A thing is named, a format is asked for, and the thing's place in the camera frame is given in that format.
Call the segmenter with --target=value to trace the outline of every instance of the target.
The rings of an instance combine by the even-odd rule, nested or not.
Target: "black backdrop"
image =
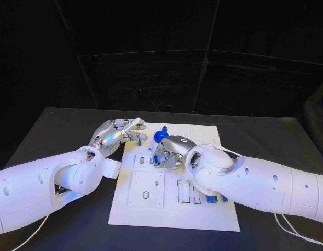
[[[46,106],[294,116],[323,4],[0,1],[0,168]]]

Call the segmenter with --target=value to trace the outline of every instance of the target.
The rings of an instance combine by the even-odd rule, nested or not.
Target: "oval hole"
[[[6,196],[9,196],[9,188],[7,188],[7,187],[3,188],[3,194],[4,194]]]
[[[40,174],[39,174],[38,178],[39,178],[39,183],[43,184],[43,177]]]

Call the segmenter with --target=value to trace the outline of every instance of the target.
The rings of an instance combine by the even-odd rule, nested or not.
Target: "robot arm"
[[[220,193],[256,210],[323,222],[323,175],[241,155],[232,159],[225,150],[170,136],[161,140],[154,156],[166,168],[184,168],[203,194]]]
[[[105,157],[120,141],[147,140],[144,134],[131,131],[144,129],[143,123],[140,118],[108,120],[95,130],[88,146],[0,171],[0,233],[33,223],[89,194],[102,176],[117,178],[120,162]]]

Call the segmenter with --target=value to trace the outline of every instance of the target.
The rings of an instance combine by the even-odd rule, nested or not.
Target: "table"
[[[323,156],[295,118],[196,115],[46,108],[9,160],[7,167],[74,151],[88,144],[107,119],[141,117],[147,122],[218,126],[220,144],[245,156],[323,174]],[[123,147],[111,159],[121,160]],[[92,194],[51,214],[19,250],[323,250],[285,233],[274,215],[236,204],[241,232],[108,225],[117,181],[102,178]],[[323,223],[288,216],[297,231],[323,241]],[[36,223],[0,235],[0,250],[28,239]]]

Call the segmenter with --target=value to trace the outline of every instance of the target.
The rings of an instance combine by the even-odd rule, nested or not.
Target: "rectangular slot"
[[[179,180],[179,202],[190,203],[189,181]]]
[[[200,193],[195,186],[193,186],[193,196],[195,196],[195,204],[200,204]]]

